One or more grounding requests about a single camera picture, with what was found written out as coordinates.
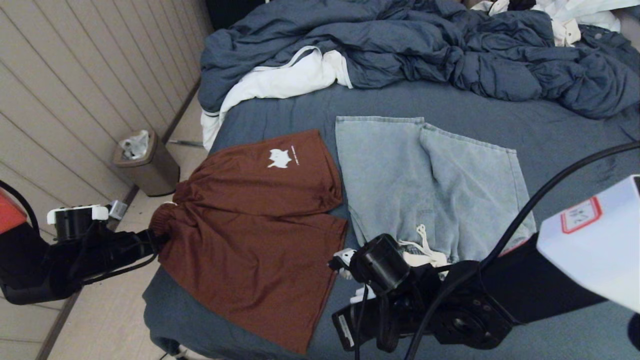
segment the metal trash can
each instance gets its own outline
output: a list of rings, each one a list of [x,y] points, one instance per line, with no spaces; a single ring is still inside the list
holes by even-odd
[[[149,197],[175,192],[175,185],[180,180],[178,163],[153,130],[149,131],[149,145],[143,157],[127,159],[124,150],[118,146],[113,153],[113,164]]]

